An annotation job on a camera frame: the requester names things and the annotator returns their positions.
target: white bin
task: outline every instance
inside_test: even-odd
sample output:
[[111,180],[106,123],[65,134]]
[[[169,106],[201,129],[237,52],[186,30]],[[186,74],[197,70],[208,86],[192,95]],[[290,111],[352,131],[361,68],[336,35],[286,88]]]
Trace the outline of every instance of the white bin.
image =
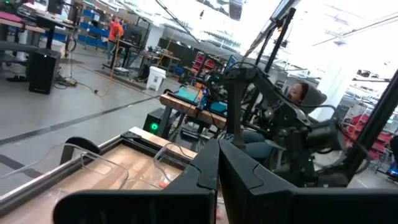
[[166,71],[157,68],[154,66],[151,66],[149,68],[149,77],[148,77],[148,82],[147,82],[147,89],[153,89],[155,91],[158,91],[160,88],[160,85],[162,84],[163,79],[166,78]]

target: green light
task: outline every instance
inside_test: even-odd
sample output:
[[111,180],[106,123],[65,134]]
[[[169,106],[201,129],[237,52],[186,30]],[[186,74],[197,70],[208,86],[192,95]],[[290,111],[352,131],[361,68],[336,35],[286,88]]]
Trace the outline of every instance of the green light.
[[152,130],[157,130],[158,127],[159,127],[159,125],[158,125],[157,123],[152,123],[152,124],[150,124],[150,128],[151,128]]

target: person in orange shirt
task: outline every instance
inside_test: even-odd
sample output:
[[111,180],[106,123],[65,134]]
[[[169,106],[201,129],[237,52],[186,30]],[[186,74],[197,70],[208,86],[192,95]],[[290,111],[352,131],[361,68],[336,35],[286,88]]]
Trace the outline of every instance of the person in orange shirt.
[[111,54],[114,52],[116,44],[110,40],[117,40],[123,35],[123,27],[120,25],[120,18],[116,17],[114,21],[111,21],[109,27],[108,63],[111,63]]

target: concrete floor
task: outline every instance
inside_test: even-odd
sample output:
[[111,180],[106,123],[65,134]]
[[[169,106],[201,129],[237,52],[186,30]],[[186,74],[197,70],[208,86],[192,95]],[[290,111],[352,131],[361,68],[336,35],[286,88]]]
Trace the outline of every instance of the concrete floor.
[[[82,64],[72,66],[72,75],[78,82],[90,86],[105,97],[95,95],[89,88],[77,87],[59,90],[54,88],[50,95],[28,91],[27,83],[9,83],[4,77],[13,74],[0,70],[0,176],[22,166],[39,161],[45,157],[45,165],[35,167],[39,172],[55,168],[60,160],[60,147],[49,149],[65,142],[69,137],[81,136],[95,144],[121,134],[137,126],[142,127],[147,113],[162,105],[156,98],[168,88],[177,90],[177,81],[167,79],[158,92],[154,90],[137,91],[110,82],[94,70],[100,70],[106,61],[102,50],[78,47],[72,55]],[[18,65],[3,67],[22,73]],[[332,161],[330,157],[320,157],[322,164]],[[13,180],[2,183],[0,194],[11,190],[32,177],[19,174]],[[353,179],[350,187],[397,188],[385,181],[382,175],[364,172]]]

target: black speaker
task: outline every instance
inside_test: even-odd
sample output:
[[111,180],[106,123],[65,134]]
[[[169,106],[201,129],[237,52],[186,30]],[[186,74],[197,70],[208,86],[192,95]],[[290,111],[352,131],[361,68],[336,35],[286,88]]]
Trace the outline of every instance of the black speaker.
[[60,52],[50,49],[39,49],[29,55],[29,91],[50,94],[57,78],[60,58]]
[[49,5],[47,7],[47,11],[53,14],[61,14],[62,13],[62,0],[49,0]]

